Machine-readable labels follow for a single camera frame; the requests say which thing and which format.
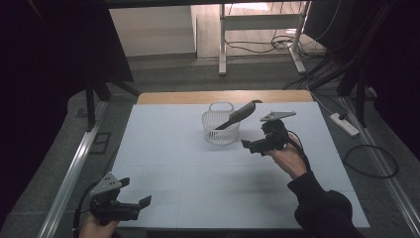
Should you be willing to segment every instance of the wall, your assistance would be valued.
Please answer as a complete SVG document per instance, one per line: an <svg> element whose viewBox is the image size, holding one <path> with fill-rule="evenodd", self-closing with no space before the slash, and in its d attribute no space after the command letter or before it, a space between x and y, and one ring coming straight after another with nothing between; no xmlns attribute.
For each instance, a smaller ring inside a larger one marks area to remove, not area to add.
<svg viewBox="0 0 420 238"><path fill-rule="evenodd" d="M195 53L190 6L110 10L126 57Z"/></svg>

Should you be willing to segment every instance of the cable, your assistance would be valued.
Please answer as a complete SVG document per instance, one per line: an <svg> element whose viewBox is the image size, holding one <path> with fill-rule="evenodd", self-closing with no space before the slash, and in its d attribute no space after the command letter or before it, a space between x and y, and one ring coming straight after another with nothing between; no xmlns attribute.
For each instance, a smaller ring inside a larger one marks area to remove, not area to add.
<svg viewBox="0 0 420 238"><path fill-rule="evenodd" d="M297 136L297 134L292 132L292 131L287 131L287 132L293 134L293 136L296 137L297 141L299 141L300 148L302 148L302 150L303 150L302 142L300 141L300 138Z"/></svg>
<svg viewBox="0 0 420 238"><path fill-rule="evenodd" d="M84 191L83 195L80 197L79 203L77 208L74 210L74 217L73 217L73 238L78 238L80 233L80 214L81 214L81 207L83 205L84 198L86 197L87 193L90 189L95 187L100 180L93 182L87 189Z"/></svg>
<svg viewBox="0 0 420 238"><path fill-rule="evenodd" d="M271 3L271 8L268 10L268 12L266 12L266 13L265 13L266 15L267 15L269 12L271 12L271 11L272 11L272 9L274 8L274 3L275 3L275 2L272 2L272 3Z"/></svg>
<svg viewBox="0 0 420 238"><path fill-rule="evenodd" d="M313 91L314 93L316 93L316 94L318 94L318 95L320 95L320 96L322 96L322 97L325 97L325 98L327 98L327 99L329 99L329 100L331 100L332 102L334 102L337 106L339 106L343 111L345 111L345 113L344 113L344 115L347 115L347 110L346 110L346 108L344 108L340 103L338 103L336 100L334 100L333 98L331 98L331 97L329 97L329 96L326 96L326 95L323 95L323 94L321 94L321 93L319 93L319 92L316 92L316 91Z"/></svg>
<svg viewBox="0 0 420 238"><path fill-rule="evenodd" d="M281 37L288 38L288 40L275 41L275 39L281 38ZM264 54L264 53L269 53L269 52L272 52L272 51L275 51L275 50L286 50L286 49L288 49L289 47L286 46L286 45L284 45L284 47L282 47L282 48L280 46L282 44L284 44L284 43L290 43L292 41L292 39L293 38L290 37L290 36L276 36L276 35L274 35L274 37L271 39L271 42L270 43L261 43L261 42L227 42L227 41L225 41L225 43L226 43L226 45L228 45L229 47L234 48L234 49L241 49L241 50L244 50L244 51L247 51L247 52L251 52L251 53L255 53L255 54ZM253 51L253 50L250 50L250 49L244 48L244 47L232 46L232 44L271 45L272 46L272 49L267 50L267 51L263 51L263 52L257 52L257 51Z"/></svg>
<svg viewBox="0 0 420 238"><path fill-rule="evenodd" d="M234 6L234 4L231 4L231 8L229 8L229 13L228 15L231 15L231 11L232 11L232 7Z"/></svg>
<svg viewBox="0 0 420 238"><path fill-rule="evenodd" d="M306 45L308 45L308 44L311 44L311 43L313 43L313 42L316 42L316 41L318 41L319 39L321 39L327 32L328 32L328 30L330 30L330 28L331 28L331 26L333 25L333 22L334 22L334 20L336 19L336 16L337 16L337 13L339 12L339 7L340 7L340 4L341 4L341 1L342 0L339 0L339 4L337 4L337 9L336 9L336 12L334 13L334 16L333 16L333 19L331 20L331 22L330 22L330 25L328 26L328 28L324 31L324 33L323 34L321 34L321 36L319 36L319 37L317 37L315 40L313 40L312 42L309 42L309 43L306 43L305 45L303 45L303 46L306 46Z"/></svg>
<svg viewBox="0 0 420 238"><path fill-rule="evenodd" d="M392 161L394 162L394 166L395 166L395 170L394 170L394 172L392 172L392 173L391 173L391 175L388 175L388 176L377 176L377 175L373 175L373 174L369 174L369 173L367 173L367 172L361 171L361 170L357 169L356 167L354 167L354 166L350 165L350 164L347 162L347 158L348 158L348 156L349 156L350 152L354 151L355 149L361 148L361 147L371 147L371 148L375 148L375 149L378 149L378 150L380 150L380 151L382 151L382 152L386 153L387 155L389 155L389 157L390 157L390 158L392 159ZM399 165L398 165L398 162L396 161L396 159L395 159L395 158L394 158L391 154L389 154L389 152L388 152L387 150L385 150L385 149L383 149L383 148L381 148L381 147L378 147L378 146L373 146L373 145L365 145L365 144L363 144L363 145L358 145L358 146L355 146L355 147L353 147L353 148L349 149L349 150L347 151L346 155L345 155L345 156L344 156L344 158L343 158L343 164L344 164L344 165L346 165L346 166L348 166L349 168L353 169L354 171L356 171L356 172L357 172L357 173L359 173L359 174L362 174L362 175L364 175L364 176L371 177L371 178L377 178L377 179L390 179L390 178L392 178L392 177L396 176L396 174L398 174L398 171L399 171Z"/></svg>
<svg viewBox="0 0 420 238"><path fill-rule="evenodd" d="M306 51L303 49L302 43L299 41L297 48L299 49L299 55L307 60L314 60L314 59L323 59L325 57L325 53L324 54L308 54L306 53Z"/></svg>
<svg viewBox="0 0 420 238"><path fill-rule="evenodd" d="M293 6L291 4L292 2L290 2L290 9L291 9L291 12L294 14Z"/></svg>
<svg viewBox="0 0 420 238"><path fill-rule="evenodd" d="M334 65L336 65L334 62L333 62L333 63L331 63L331 65L330 65L329 67L325 68L325 69L324 69L324 71L322 71L322 72L320 72L320 73L318 73L318 74L314 75L314 77L321 76L322 74L324 74L324 73L326 73L328 70L330 70L330 69L331 69Z"/></svg>
<svg viewBox="0 0 420 238"><path fill-rule="evenodd" d="M313 74L315 74L315 72L313 72L313 73L311 73L307 78L305 78L304 80L301 80L300 81L300 83L299 83L299 85L296 87L296 89L301 89L301 86L302 86L302 84L303 84L303 82L305 81L305 80L307 80L308 81L308 83L307 84L309 84L309 81L312 79L312 78L314 78L314 77L317 77L317 76L319 76L319 75L322 75L323 73L325 73L329 68L331 68L330 66L327 68L327 69L325 69L324 71L322 71L322 72L320 72L320 73L318 73L318 74L316 74L316 75L313 75Z"/></svg>
<svg viewBox="0 0 420 238"><path fill-rule="evenodd" d="M306 84L306 89L311 93L311 95L315 98L315 100L317 100L318 101L318 103L325 109L325 110L327 110L331 115L333 115L334 114L334 112L332 112L330 109L328 109L319 99L318 99L318 97L317 96L315 96L315 94L311 91L311 90L309 90L309 86L308 86L308 84Z"/></svg>
<svg viewBox="0 0 420 238"><path fill-rule="evenodd" d="M288 87L290 87L293 84L303 82L306 79L310 79L313 76L313 74L315 72L317 72L319 69L321 69L325 64L327 64L328 61L330 61L329 58L322 59L320 62L318 62L318 64L312 70L310 70L309 72L307 72L303 77L301 77L300 79L297 79L295 81L288 82L288 83L284 84L284 86L282 87L282 89L285 90L285 89L287 89Z"/></svg>

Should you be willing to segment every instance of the black sleeve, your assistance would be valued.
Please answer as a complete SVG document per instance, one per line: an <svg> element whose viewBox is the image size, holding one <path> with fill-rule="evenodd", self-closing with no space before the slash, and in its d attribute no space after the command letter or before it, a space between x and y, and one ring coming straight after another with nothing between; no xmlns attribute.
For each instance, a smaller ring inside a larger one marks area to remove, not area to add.
<svg viewBox="0 0 420 238"><path fill-rule="evenodd" d="M352 222L349 200L339 192L325 191L313 172L293 180L288 187L299 202L294 213L296 221L315 237L364 237Z"/></svg>

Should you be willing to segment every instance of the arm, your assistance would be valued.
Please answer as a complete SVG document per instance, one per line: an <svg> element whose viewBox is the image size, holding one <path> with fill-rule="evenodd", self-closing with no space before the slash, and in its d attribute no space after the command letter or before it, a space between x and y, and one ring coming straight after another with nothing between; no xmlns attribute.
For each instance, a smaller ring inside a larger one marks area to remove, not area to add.
<svg viewBox="0 0 420 238"><path fill-rule="evenodd" d="M84 221L79 238L111 238L119 221L110 221L107 225L102 226L96 220L95 216L89 212Z"/></svg>
<svg viewBox="0 0 420 238"><path fill-rule="evenodd" d="M296 138L290 135L298 145ZM300 226L317 238L325 237L363 237L352 222L352 205L339 192L325 191L308 171L293 146L288 144L281 151L265 152L272 156L293 179L287 186L296 194L299 205L295 211Z"/></svg>

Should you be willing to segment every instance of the human hand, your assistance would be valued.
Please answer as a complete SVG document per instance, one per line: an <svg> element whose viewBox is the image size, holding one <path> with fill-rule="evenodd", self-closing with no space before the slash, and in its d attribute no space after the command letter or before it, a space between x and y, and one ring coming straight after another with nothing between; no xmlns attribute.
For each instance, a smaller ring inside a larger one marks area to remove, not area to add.
<svg viewBox="0 0 420 238"><path fill-rule="evenodd" d="M89 212L81 228L79 238L111 238L118 223L120 221L112 220L107 225L102 226L96 217Z"/></svg>
<svg viewBox="0 0 420 238"><path fill-rule="evenodd" d="M300 146L299 141L292 134L289 134L289 137ZM297 179L307 172L305 163L296 148L290 143L287 143L283 150L267 151L264 153L271 156L274 159L274 162L288 173L292 179Z"/></svg>

